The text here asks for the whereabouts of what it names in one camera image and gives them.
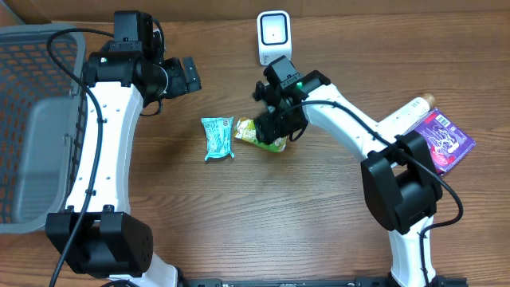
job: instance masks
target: mesh basket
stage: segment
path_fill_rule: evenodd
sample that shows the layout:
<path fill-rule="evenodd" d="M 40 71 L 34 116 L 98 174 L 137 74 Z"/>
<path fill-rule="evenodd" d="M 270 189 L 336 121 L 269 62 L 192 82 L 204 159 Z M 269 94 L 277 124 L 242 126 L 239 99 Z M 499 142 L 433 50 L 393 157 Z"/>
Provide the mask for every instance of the mesh basket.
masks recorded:
<path fill-rule="evenodd" d="M 73 185 L 83 144 L 86 99 L 51 60 L 48 37 L 65 24 L 0 29 L 0 233 L 41 229 Z M 81 33 L 53 42 L 80 76 Z"/>

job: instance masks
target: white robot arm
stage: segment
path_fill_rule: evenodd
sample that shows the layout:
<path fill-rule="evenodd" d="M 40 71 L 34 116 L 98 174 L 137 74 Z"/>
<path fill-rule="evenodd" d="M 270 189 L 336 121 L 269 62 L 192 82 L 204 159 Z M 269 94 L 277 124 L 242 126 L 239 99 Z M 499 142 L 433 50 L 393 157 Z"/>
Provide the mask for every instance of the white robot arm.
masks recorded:
<path fill-rule="evenodd" d="M 159 28 L 154 33 L 153 21 Z M 59 65 L 50 49 L 55 37 L 72 32 L 114 37 L 100 52 L 90 55 L 83 81 Z M 133 135 L 139 116 L 143 116 L 142 108 L 158 101 L 160 112 L 163 99 L 202 88 L 192 58 L 184 58 L 184 68 L 177 58 L 164 60 L 163 43 L 159 23 L 139 11 L 115 12 L 114 35 L 90 29 L 67 29 L 49 38 L 48 52 L 53 60 L 85 91 L 89 90 L 76 182 L 65 211 L 48 214 L 46 219 L 46 235 L 62 254 L 50 285 L 55 284 L 63 260 L 75 273 L 128 280 L 130 285 L 138 286 L 177 285 L 178 270 L 153 254 L 150 227 L 129 215 L 127 181 Z M 102 120 L 102 132 L 99 120 Z M 95 165 L 98 143 L 102 143 L 102 148 Z M 91 180 L 94 167 L 96 177 Z"/>
<path fill-rule="evenodd" d="M 347 101 L 333 84 L 321 85 L 314 89 L 308 94 L 305 102 L 314 100 L 330 100 L 343 105 L 391 143 L 396 140 L 395 136 L 407 132 L 433 108 L 430 105 L 430 98 L 417 97 L 378 123 Z M 352 116 L 331 105 L 304 105 L 303 113 L 310 124 L 329 132 L 359 162 L 366 159 L 369 152 L 386 148 L 384 144 L 374 140 L 373 136 Z M 393 255 L 391 275 L 400 286 L 425 286 L 420 262 L 419 233 L 423 228 L 431 225 L 433 220 L 433 216 L 421 219 L 413 224 L 406 234 L 400 234 L 396 230 L 388 232 Z M 426 236 L 424 241 L 426 269 L 429 277 L 434 278 L 436 271 L 430 260 L 430 232 L 427 232 Z"/>

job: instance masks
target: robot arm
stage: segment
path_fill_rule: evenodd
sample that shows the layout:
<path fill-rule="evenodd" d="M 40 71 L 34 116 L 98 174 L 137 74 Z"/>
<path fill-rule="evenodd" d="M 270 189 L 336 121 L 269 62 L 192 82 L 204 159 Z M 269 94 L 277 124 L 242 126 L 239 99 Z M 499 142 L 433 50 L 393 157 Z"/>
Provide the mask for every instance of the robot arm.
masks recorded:
<path fill-rule="evenodd" d="M 374 139 L 345 111 L 329 104 L 313 103 L 326 100 L 341 104 L 382 138 L 395 143 L 395 136 L 405 133 L 433 108 L 431 98 L 415 98 L 378 123 L 347 101 L 324 75 L 314 71 L 302 77 L 285 57 L 274 61 L 264 75 L 269 84 L 257 83 L 254 93 L 256 100 L 263 100 L 268 106 L 268 111 L 255 119 L 258 139 L 269 144 L 278 137 L 306 128 L 307 123 L 319 126 L 335 137 L 362 164 L 363 187 L 369 210 L 389 231 L 394 282 L 400 286 L 424 286 L 419 232 L 434 220 L 435 202 L 441 197 L 439 186 L 422 175 L 416 175 L 413 168 L 395 178 L 390 166 L 397 163 L 390 162 L 392 158 L 387 156 L 390 151 L 386 145 Z M 300 108 L 293 108 L 295 105 L 300 105 Z M 423 139 L 410 135 L 407 140 L 403 141 L 409 145 L 421 140 L 421 150 L 414 148 L 421 152 L 430 167 L 432 162 Z M 385 171 L 380 168 L 382 164 L 386 164 L 383 168 Z M 414 192 L 427 195 L 414 197 Z M 430 261 L 430 232 L 427 232 L 424 247 L 426 269 L 429 278 L 434 278 L 436 273 Z"/>
<path fill-rule="evenodd" d="M 201 88 L 193 60 L 163 60 L 163 36 L 152 30 L 150 15 L 115 13 L 114 40 L 91 53 L 84 83 L 103 115 L 102 148 L 93 196 L 78 225 L 96 153 L 98 124 L 89 95 L 81 162 L 65 211 L 48 214 L 46 235 L 62 254 L 72 230 L 80 230 L 65 260 L 75 273 L 127 279 L 139 286 L 175 287 L 178 270 L 153 254 L 151 228 L 133 218 L 128 197 L 128 173 L 135 126 L 142 108 Z"/>

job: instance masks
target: purple snack box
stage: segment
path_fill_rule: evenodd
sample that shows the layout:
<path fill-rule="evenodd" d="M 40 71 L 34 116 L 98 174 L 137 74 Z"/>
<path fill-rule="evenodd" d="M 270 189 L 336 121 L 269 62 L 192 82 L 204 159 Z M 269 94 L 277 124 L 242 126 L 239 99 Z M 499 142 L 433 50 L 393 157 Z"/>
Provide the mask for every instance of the purple snack box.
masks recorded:
<path fill-rule="evenodd" d="M 476 145 L 438 108 L 430 111 L 414 130 L 425 138 L 439 175 L 448 173 Z"/>

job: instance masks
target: black cable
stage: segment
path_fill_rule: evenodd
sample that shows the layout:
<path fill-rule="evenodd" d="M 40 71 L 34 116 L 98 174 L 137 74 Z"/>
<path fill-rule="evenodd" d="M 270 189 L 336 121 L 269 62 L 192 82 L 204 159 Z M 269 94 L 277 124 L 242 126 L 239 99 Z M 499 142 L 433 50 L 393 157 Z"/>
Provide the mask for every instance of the black cable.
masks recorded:
<path fill-rule="evenodd" d="M 150 115 L 144 115 L 143 113 L 140 113 L 140 116 L 157 116 L 163 111 L 163 99 L 158 99 L 158 110 Z"/>
<path fill-rule="evenodd" d="M 297 137 L 294 137 L 294 133 L 290 134 L 288 136 L 288 140 L 290 140 L 291 142 L 297 141 L 303 135 L 305 130 L 306 130 L 306 127 L 301 128 L 300 133 L 297 134 Z"/>
<path fill-rule="evenodd" d="M 63 29 L 61 31 L 58 31 L 51 36 L 49 36 L 48 41 L 46 42 L 46 49 L 48 50 L 49 56 L 52 58 L 52 60 L 55 62 L 55 64 L 64 71 L 68 76 L 70 76 L 86 93 L 88 96 L 90 96 L 90 100 L 94 103 L 94 107 L 97 111 L 97 143 L 96 143 L 96 154 L 94 155 L 94 161 L 92 163 L 92 170 L 90 172 L 90 180 L 88 181 L 88 189 L 85 191 L 85 201 L 83 206 L 81 207 L 80 215 L 78 216 L 78 219 L 76 221 L 76 225 L 73 228 L 73 231 L 71 232 L 71 235 L 69 236 L 69 240 L 65 244 L 64 250 L 62 250 L 61 257 L 57 263 L 57 267 L 55 267 L 55 271 L 53 271 L 53 275 L 51 277 L 51 281 L 49 282 L 49 286 L 55 286 L 57 283 L 58 274 L 60 273 L 62 266 L 64 265 L 65 258 L 67 257 L 67 254 L 69 253 L 69 249 L 76 238 L 81 223 L 83 222 L 85 213 L 87 212 L 88 205 L 90 203 L 90 199 L 92 198 L 92 193 L 94 192 L 94 182 L 96 181 L 96 173 L 97 173 L 97 166 L 99 164 L 99 158 L 101 153 L 101 145 L 103 143 L 103 114 L 101 112 L 101 107 L 99 103 L 97 102 L 96 97 L 92 93 L 92 91 L 87 87 L 87 85 L 77 76 L 75 76 L 72 72 L 70 72 L 65 66 L 55 57 L 52 51 L 52 42 L 53 40 L 66 33 L 72 33 L 72 32 L 89 32 L 89 33 L 98 33 L 100 35 L 113 37 L 112 33 L 107 33 L 103 31 L 99 31 L 96 29 L 88 29 L 88 28 L 72 28 L 72 29 Z"/>
<path fill-rule="evenodd" d="M 125 286 L 128 286 L 128 287 L 139 287 L 137 284 L 129 281 L 129 280 L 115 280 L 115 281 L 110 281 L 104 285 L 102 285 L 101 287 L 113 287 L 113 286 L 117 286 L 117 285 L 120 285 L 120 284 L 124 284 Z"/>
<path fill-rule="evenodd" d="M 158 27 L 159 34 L 161 35 L 161 46 L 159 47 L 159 57 L 161 60 L 159 62 L 162 62 L 165 59 L 165 34 L 163 33 L 163 28 L 161 28 L 158 19 L 152 18 L 152 21 L 156 24 L 156 27 Z"/>
<path fill-rule="evenodd" d="M 292 106 L 291 108 L 283 111 L 280 114 L 280 116 L 278 117 L 278 119 L 281 120 L 281 117 L 284 114 L 288 113 L 289 111 L 293 110 L 294 108 L 299 108 L 299 107 L 302 107 L 302 106 L 307 105 L 307 104 L 328 104 L 328 105 L 331 105 L 331 106 L 333 106 L 335 108 L 339 108 L 342 111 L 346 112 L 355 121 L 357 121 L 358 124 L 360 124 L 369 134 L 371 134 L 375 139 L 377 139 L 381 143 L 385 144 L 386 146 L 391 147 L 396 152 L 398 152 L 400 155 L 402 155 L 404 158 L 406 158 L 406 160 L 408 162 L 411 162 L 412 164 L 420 167 L 423 171 L 427 172 L 436 181 L 438 181 L 439 184 L 441 184 L 450 193 L 450 195 L 452 195 L 452 198 L 453 198 L 453 200 L 455 200 L 455 203 L 457 204 L 457 208 L 459 210 L 457 216 L 455 218 L 447 220 L 445 222 L 439 222 L 439 223 L 435 223 L 435 224 L 432 224 L 430 226 L 427 226 L 426 228 L 424 228 L 420 232 L 420 257 L 421 257 L 421 260 L 422 260 L 422 271 L 423 271 L 423 277 L 425 278 L 426 286 L 429 287 L 430 286 L 429 277 L 427 275 L 427 269 L 426 269 L 426 264 L 425 264 L 425 247 L 424 247 L 425 233 L 427 231 L 429 231 L 429 230 L 434 229 L 434 228 L 443 227 L 443 226 L 450 226 L 452 224 L 455 224 L 455 223 L 459 222 L 461 220 L 461 218 L 462 218 L 462 215 L 464 215 L 464 207 L 462 206 L 461 199 L 459 198 L 457 193 L 453 190 L 453 188 L 450 185 L 448 185 L 448 183 L 446 183 L 441 177 L 439 177 L 439 175 L 437 175 L 437 173 L 435 171 L 431 171 L 430 169 L 426 168 L 423 164 L 419 163 L 412 156 L 406 154 L 403 150 L 398 148 L 396 145 L 394 145 L 394 144 L 388 142 L 387 140 L 383 139 L 376 131 L 374 131 L 365 122 L 363 122 L 363 120 L 361 120 L 353 111 L 351 111 L 350 109 L 344 107 L 343 105 L 341 105 L 341 104 L 339 104 L 339 103 L 337 103 L 335 101 L 329 101 L 329 100 L 308 100 L 308 101 L 305 101 L 305 102 L 301 102 L 301 103 L 296 104 L 296 105 Z"/>

